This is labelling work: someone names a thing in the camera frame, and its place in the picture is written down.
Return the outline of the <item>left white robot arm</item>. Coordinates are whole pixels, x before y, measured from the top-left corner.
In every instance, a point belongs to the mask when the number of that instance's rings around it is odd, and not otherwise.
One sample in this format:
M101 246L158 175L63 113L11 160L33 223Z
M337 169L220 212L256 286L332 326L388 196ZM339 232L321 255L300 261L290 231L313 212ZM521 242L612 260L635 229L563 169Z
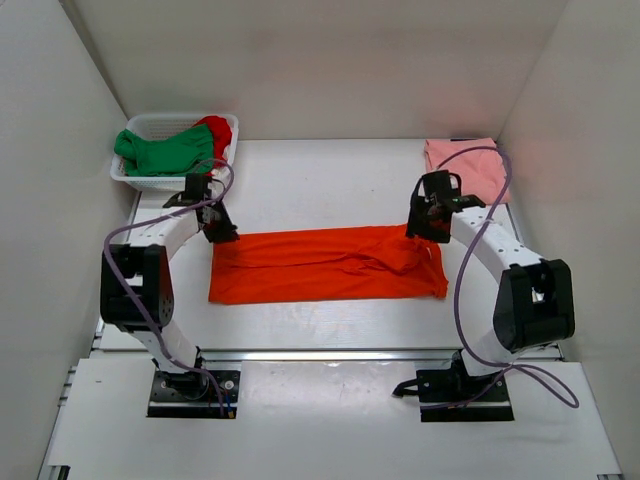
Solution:
M107 235L100 280L101 319L135 338L152 356L156 368L174 375L174 385L188 398L208 389L209 373L199 347L173 318L174 289L170 262L181 247L200 235L211 244L238 239L224 197L227 181L189 174L184 190L171 196L147 220Z

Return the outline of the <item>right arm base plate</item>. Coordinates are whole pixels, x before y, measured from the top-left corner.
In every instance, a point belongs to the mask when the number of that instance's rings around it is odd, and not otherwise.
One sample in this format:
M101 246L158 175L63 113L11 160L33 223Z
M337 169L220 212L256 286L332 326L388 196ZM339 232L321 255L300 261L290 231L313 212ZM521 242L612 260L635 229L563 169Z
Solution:
M449 366L419 368L400 382L395 398L416 397L422 423L511 422L515 419L504 375L471 376L456 351Z

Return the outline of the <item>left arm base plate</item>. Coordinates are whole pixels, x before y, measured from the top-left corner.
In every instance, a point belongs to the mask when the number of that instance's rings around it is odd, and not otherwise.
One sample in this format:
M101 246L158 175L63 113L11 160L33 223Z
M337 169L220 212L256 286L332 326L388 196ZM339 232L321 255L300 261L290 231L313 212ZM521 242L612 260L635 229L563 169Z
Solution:
M165 372L156 360L148 398L147 416L164 419L233 420L238 415L241 365L222 363L207 371L217 382L216 390L207 375L194 372Z

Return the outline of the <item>orange t-shirt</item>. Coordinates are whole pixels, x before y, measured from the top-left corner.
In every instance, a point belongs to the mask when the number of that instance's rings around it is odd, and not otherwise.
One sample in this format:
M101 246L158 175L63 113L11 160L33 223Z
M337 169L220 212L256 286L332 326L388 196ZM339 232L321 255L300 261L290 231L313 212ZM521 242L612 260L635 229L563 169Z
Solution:
M442 253L403 225L243 234L213 249L210 302L222 305L443 299Z

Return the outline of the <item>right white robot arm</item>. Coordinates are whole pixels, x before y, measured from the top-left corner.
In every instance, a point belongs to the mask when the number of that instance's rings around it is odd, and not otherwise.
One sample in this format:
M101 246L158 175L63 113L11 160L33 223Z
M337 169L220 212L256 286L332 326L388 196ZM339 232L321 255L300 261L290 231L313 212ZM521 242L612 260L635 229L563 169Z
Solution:
M568 264L528 249L493 220L493 212L477 196L463 195L460 176L447 170L420 177L410 198L407 237L460 242L467 247L461 266L475 257L498 284L487 332L473 343L461 340L463 366L448 376L449 391L465 401L483 390L483 376L575 333Z

